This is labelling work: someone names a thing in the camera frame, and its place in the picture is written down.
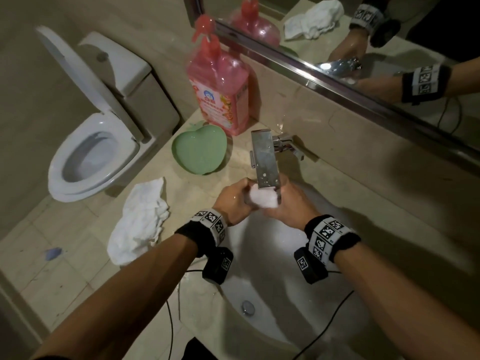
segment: white toilet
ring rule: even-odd
[[[58,201],[73,202],[114,183],[128,184],[137,173],[135,164],[154,147],[162,147],[179,122],[151,66],[97,32],[88,34],[74,50],[51,29],[39,26],[36,31],[99,110],[55,153],[48,170],[50,194]]]

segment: white towel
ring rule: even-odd
[[[164,178],[135,185],[123,205],[122,218],[110,235],[106,251],[113,264],[124,266],[146,253],[159,239],[162,223],[169,217],[160,198]]]
[[[250,201],[260,208],[277,208],[279,200],[275,187],[259,188],[258,184],[254,184],[249,192]]]
[[[323,0],[306,13],[298,14],[285,21],[285,40],[303,35],[305,39],[316,39],[334,29],[345,13],[339,0]]]

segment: metal mirror edge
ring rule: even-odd
[[[193,26],[198,16],[204,13],[203,0],[184,0],[184,3]],[[480,151],[460,139],[396,106],[364,95],[322,73],[314,65],[286,55],[218,20],[216,32],[220,42],[232,50],[269,68],[274,63],[275,71],[286,78],[480,177]]]

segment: pink soap bottle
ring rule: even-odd
[[[229,135],[243,133],[248,124],[248,76],[245,64],[222,50],[213,34],[215,22],[201,15],[195,22],[195,42],[204,34],[187,66],[201,113],[209,123],[220,126]]]
[[[280,30],[266,18],[259,16],[258,0],[243,0],[241,9],[231,15],[230,24],[261,42],[273,47],[280,45]]]

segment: faucet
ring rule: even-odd
[[[315,64],[319,70],[332,77],[344,78],[349,77],[354,71],[362,69],[360,60],[357,57],[351,59],[339,59],[333,62],[325,62]]]
[[[269,128],[252,131],[251,143],[253,150],[250,151],[250,162],[251,167],[257,172],[258,188],[275,187],[280,204],[280,177],[275,153],[289,150],[298,160],[303,160],[304,155],[293,144],[291,135],[284,133],[275,136]]]

